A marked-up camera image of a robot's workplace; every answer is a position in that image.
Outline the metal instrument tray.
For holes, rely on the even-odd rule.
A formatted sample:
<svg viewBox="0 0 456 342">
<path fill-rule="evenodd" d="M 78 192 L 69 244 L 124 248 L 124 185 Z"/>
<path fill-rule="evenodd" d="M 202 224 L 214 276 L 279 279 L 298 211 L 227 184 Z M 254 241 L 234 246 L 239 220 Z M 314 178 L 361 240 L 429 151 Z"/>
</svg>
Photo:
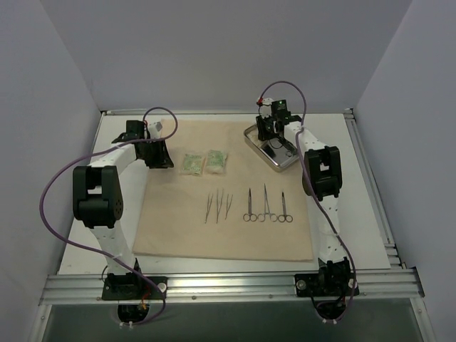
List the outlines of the metal instrument tray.
<svg viewBox="0 0 456 342">
<path fill-rule="evenodd" d="M 276 172 L 282 172 L 298 159 L 297 149 L 282 136 L 262 141 L 258 138 L 256 125 L 251 125 L 243 132 L 246 144 Z"/>
</svg>

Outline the green gauze packet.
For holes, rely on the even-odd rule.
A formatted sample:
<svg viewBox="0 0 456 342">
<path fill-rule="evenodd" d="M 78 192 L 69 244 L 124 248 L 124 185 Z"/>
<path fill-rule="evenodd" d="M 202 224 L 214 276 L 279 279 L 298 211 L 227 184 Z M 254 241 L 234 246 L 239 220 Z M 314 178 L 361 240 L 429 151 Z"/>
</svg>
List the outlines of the green gauze packet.
<svg viewBox="0 0 456 342">
<path fill-rule="evenodd" d="M 185 153 L 179 170 L 180 174 L 200 176 L 203 173 L 204 158 L 201 153 Z"/>
</svg>

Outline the green cotton ball packet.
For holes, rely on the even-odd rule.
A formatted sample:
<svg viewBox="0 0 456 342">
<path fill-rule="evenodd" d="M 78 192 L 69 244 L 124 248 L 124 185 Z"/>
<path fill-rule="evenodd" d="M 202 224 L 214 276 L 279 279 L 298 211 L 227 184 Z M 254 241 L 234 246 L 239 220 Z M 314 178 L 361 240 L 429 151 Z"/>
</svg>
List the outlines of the green cotton ball packet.
<svg viewBox="0 0 456 342">
<path fill-rule="evenodd" d="M 227 164 L 227 152 L 223 150 L 209 150 L 206 157 L 204 171 L 209 174 L 222 175 Z"/>
</svg>

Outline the curved metal tweezers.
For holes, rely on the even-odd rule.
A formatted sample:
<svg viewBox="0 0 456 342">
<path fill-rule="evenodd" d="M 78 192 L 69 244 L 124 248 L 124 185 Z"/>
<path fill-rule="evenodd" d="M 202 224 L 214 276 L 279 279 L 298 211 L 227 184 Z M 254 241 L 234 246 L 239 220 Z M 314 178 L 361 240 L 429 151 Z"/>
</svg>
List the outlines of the curved metal tweezers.
<svg viewBox="0 0 456 342">
<path fill-rule="evenodd" d="M 213 201 L 213 194 L 209 193 L 207 195 L 207 206 L 206 206 L 206 212 L 205 212 L 205 216 L 204 216 L 204 223 L 207 223 L 207 220 L 209 218 L 209 214 L 210 214 L 211 207 L 212 207 L 212 201 Z"/>
</svg>

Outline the beige surgical wrap cloth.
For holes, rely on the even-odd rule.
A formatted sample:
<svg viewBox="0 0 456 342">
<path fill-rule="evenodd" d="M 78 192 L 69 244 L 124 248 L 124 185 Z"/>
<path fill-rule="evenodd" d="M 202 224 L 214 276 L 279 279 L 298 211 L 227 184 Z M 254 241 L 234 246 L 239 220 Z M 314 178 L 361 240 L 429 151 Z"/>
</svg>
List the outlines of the beige surgical wrap cloth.
<svg viewBox="0 0 456 342">
<path fill-rule="evenodd" d="M 283 172 L 268 166 L 245 142 L 246 122 L 183 120 L 163 121 L 167 149 L 175 166 L 150 170 L 133 250 L 162 257 L 239 259 L 257 261 L 309 261 L 314 257 L 306 195 L 299 163 Z M 181 175 L 185 153 L 209 150 L 227 152 L 222 175 Z M 292 223 L 245 222 L 248 190 L 252 210 L 264 211 L 264 185 L 270 210 L 282 213 L 281 192 L 286 197 Z M 215 220 L 216 191 L 224 189 L 219 222 Z M 207 195 L 213 194 L 207 223 Z M 225 219 L 227 194 L 233 194 Z"/>
</svg>

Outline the long straight metal forceps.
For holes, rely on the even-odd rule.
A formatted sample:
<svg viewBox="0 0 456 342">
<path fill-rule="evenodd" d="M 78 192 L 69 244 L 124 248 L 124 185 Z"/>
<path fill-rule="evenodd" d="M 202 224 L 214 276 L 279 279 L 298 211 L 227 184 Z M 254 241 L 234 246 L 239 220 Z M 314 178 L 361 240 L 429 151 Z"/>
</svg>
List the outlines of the long straight metal forceps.
<svg viewBox="0 0 456 342">
<path fill-rule="evenodd" d="M 216 223 L 219 222 L 219 215 L 222 208 L 222 203 L 224 199 L 224 189 L 217 189 L 216 191 L 216 208 L 215 208 L 215 220 Z"/>
</svg>

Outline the metal hemostat clamp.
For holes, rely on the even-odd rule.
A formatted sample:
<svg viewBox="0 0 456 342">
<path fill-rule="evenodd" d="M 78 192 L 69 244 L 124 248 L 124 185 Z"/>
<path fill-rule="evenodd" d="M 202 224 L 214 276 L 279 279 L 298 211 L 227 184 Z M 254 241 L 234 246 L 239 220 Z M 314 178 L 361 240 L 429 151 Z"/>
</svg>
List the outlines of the metal hemostat clamp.
<svg viewBox="0 0 456 342">
<path fill-rule="evenodd" d="M 266 185 L 264 185 L 264 211 L 258 214 L 258 220 L 260 222 L 265 222 L 266 219 L 269 219 L 270 222 L 276 222 L 277 215 L 270 210 L 267 188 Z"/>
</svg>

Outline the short metal tweezers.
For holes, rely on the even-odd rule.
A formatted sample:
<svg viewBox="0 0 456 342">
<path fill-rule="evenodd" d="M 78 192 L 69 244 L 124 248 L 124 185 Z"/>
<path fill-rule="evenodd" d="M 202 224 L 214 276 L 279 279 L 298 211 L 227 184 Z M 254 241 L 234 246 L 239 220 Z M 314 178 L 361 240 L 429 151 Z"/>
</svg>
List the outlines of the short metal tweezers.
<svg viewBox="0 0 456 342">
<path fill-rule="evenodd" d="M 233 194 L 227 194 L 226 198 L 226 209 L 225 209 L 225 219 L 228 217 L 229 210 L 232 206 Z"/>
</svg>

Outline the surgical scissors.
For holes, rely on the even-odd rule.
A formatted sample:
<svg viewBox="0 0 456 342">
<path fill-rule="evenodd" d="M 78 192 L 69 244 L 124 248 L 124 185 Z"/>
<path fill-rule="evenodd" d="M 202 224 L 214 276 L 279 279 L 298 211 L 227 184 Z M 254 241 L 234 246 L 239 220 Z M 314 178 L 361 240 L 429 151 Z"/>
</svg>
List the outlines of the surgical scissors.
<svg viewBox="0 0 456 342">
<path fill-rule="evenodd" d="M 243 214 L 243 220 L 245 222 L 255 222 L 258 220 L 258 217 L 252 210 L 252 191 L 251 189 L 248 190 L 248 197 L 247 197 L 247 212 Z"/>
</svg>

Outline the small curved metal scissors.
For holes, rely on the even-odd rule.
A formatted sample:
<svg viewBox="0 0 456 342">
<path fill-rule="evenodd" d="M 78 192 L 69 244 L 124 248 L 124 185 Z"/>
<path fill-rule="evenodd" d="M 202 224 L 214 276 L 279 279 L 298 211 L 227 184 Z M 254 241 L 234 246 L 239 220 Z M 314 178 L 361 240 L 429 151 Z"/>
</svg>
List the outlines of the small curved metal scissors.
<svg viewBox="0 0 456 342">
<path fill-rule="evenodd" d="M 282 213 L 277 216 L 278 221 L 281 223 L 292 223 L 293 217 L 287 212 L 286 197 L 284 192 L 281 192 L 281 205 Z"/>
</svg>

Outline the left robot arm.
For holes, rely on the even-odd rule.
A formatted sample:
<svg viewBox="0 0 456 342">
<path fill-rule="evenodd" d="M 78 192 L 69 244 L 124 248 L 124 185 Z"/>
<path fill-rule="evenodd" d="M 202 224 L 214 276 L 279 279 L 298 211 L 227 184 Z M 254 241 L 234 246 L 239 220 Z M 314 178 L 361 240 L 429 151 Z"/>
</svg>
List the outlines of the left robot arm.
<svg viewBox="0 0 456 342">
<path fill-rule="evenodd" d="M 73 215 L 98 240 L 108 274 L 121 276 L 118 291 L 128 299 L 141 295 L 144 281 L 133 273 L 139 266 L 120 224 L 124 212 L 120 174 L 138 160 L 150 169 L 173 168 L 162 132 L 160 121 L 129 120 L 107 152 L 73 170 Z"/>
</svg>

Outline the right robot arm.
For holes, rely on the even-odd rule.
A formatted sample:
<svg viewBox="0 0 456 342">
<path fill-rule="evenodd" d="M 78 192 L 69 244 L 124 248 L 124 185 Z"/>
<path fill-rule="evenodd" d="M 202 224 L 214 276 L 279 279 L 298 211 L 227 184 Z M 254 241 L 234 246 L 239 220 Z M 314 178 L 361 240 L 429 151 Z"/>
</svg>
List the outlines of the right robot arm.
<svg viewBox="0 0 456 342">
<path fill-rule="evenodd" d="M 325 294 L 332 294 L 342 285 L 341 275 L 334 269 L 348 260 L 341 243 L 338 197 L 342 188 L 341 154 L 336 146 L 321 142 L 301 118 L 293 115 L 285 100 L 260 98 L 256 117 L 258 139 L 276 139 L 303 163 L 303 189 L 317 207 L 318 263 L 326 269 L 316 277 L 316 285 Z"/>
</svg>

